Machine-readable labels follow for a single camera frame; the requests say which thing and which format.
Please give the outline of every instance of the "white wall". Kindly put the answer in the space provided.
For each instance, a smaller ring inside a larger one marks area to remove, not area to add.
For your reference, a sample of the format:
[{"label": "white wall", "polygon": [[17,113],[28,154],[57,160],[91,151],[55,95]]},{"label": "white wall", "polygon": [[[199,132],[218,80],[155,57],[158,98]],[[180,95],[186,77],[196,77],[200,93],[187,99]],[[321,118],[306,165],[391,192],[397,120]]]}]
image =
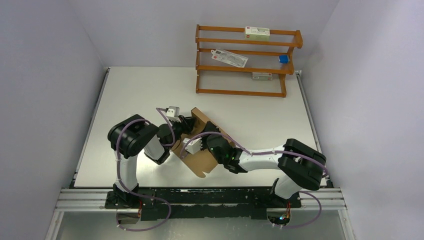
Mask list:
[{"label": "white wall", "polygon": [[303,68],[358,240],[423,239],[424,3],[341,0]]},{"label": "white wall", "polygon": [[0,239],[44,239],[104,70],[66,0],[0,7]]},{"label": "white wall", "polygon": [[300,69],[339,0],[69,0],[106,66],[194,67],[196,24],[301,30]]}]

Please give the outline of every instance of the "cardboard box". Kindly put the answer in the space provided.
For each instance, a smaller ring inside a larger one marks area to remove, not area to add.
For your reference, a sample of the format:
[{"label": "cardboard box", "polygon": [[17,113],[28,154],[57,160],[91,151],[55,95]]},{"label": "cardboard box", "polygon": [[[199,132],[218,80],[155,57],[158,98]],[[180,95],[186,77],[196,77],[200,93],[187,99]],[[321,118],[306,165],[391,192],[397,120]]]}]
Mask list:
[{"label": "cardboard box", "polygon": [[[205,125],[208,121],[211,121],[215,126],[219,128],[221,133],[226,135],[226,132],[222,128],[220,128],[214,121],[212,121],[208,116],[201,112],[197,107],[191,110],[191,116],[197,119],[194,125],[194,130],[190,135],[181,135],[181,140],[183,140],[184,138],[190,139],[195,135],[199,134],[205,128]],[[228,142],[234,147],[234,143],[232,141]],[[176,149],[172,147],[173,152],[179,159],[181,159],[180,152],[182,148],[182,143]],[[198,151],[196,154],[193,155],[189,154],[184,159],[181,159],[181,161],[199,178],[205,178],[205,173],[210,173],[218,165],[218,162],[215,160],[214,156],[212,156],[212,154],[207,149],[203,151]]]},{"label": "cardboard box", "polygon": [[273,75],[269,72],[252,72],[252,80],[272,81]]},{"label": "cardboard box", "polygon": [[270,40],[270,29],[264,27],[247,26],[244,28],[244,39],[250,41]]}]

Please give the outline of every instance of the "tabletop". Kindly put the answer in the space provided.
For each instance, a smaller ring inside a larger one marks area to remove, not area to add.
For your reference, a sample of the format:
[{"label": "tabletop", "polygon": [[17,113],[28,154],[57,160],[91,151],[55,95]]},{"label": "tabletop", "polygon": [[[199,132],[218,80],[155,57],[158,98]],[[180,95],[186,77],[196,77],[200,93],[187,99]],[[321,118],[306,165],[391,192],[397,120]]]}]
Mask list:
[{"label": "tabletop", "polygon": [[[269,149],[294,138],[317,149],[298,80],[287,75],[287,97],[196,94],[194,67],[111,67],[84,146],[76,188],[112,187],[116,161],[108,132],[130,115],[139,114],[159,126],[165,123],[155,108],[177,106],[190,116],[200,109],[247,149]],[[202,88],[279,92],[273,81],[253,81],[249,73],[206,72]],[[196,176],[174,153],[157,165],[144,154],[137,159],[140,187],[269,187],[284,173],[261,169],[233,174],[222,165],[206,177]]]}]

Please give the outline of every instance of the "metal frame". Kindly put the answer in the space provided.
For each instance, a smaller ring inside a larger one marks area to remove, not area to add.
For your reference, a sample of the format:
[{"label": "metal frame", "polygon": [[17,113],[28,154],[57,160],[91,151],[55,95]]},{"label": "metal frame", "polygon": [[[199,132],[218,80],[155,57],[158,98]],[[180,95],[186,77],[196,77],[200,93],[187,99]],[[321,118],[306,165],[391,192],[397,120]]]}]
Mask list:
[{"label": "metal frame", "polygon": [[[110,71],[110,67],[107,69],[103,86],[101,88],[98,101],[95,105],[93,115],[90,122],[90,127],[88,130],[87,137],[85,139],[85,143],[81,152],[81,157],[79,158],[78,166],[75,170],[74,179],[76,178],[76,175],[78,174],[78,170],[80,168],[82,156],[84,154],[87,140],[90,136],[90,131],[93,126],[93,122],[96,116],[96,112],[99,106],[100,99],[102,97],[103,90],[105,88],[106,80],[108,78]],[[303,102],[306,106],[307,115],[309,118],[310,126],[313,132],[313,137],[315,139],[315,144],[317,150],[321,153],[321,147],[320,143],[318,141],[317,132],[315,130],[314,123],[312,121],[311,112],[309,110],[308,102],[305,96],[305,92],[302,86],[301,82],[301,71],[295,71],[297,81],[299,83],[300,91],[303,97]],[[337,210],[341,226],[343,229],[343,233],[346,240],[355,240],[355,234],[352,229],[352,225],[349,219],[349,214],[347,211],[347,207],[345,204],[345,200],[343,198],[343,194],[340,188],[321,188],[318,191],[309,191],[305,190],[306,192],[310,192],[316,196],[322,205],[322,210]],[[101,189],[92,189],[92,188],[72,188],[72,189],[62,189],[60,191],[59,198],[57,200],[56,206],[54,208],[53,217],[51,219],[51,223],[49,226],[49,229],[47,231],[46,240],[55,240],[65,212],[112,212],[112,213],[137,213],[138,209],[106,209],[104,207],[106,196],[108,192],[111,191],[110,188],[101,188]],[[310,197],[309,195],[300,193],[300,202],[301,206],[300,208],[292,208],[292,211],[316,211],[319,209],[318,203]],[[284,211],[285,208],[268,208],[268,212],[279,212]]]}]

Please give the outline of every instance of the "small box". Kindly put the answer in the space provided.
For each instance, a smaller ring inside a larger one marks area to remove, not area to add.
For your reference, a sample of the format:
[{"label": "small box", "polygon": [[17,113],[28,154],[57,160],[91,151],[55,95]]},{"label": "small box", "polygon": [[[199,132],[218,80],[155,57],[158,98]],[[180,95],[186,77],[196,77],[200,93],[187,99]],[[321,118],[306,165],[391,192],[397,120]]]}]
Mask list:
[{"label": "small box", "polygon": [[244,28],[244,39],[250,41],[270,40],[270,29],[264,27],[247,26]]},{"label": "small box", "polygon": [[252,80],[271,81],[273,75],[269,72],[252,72]]}]

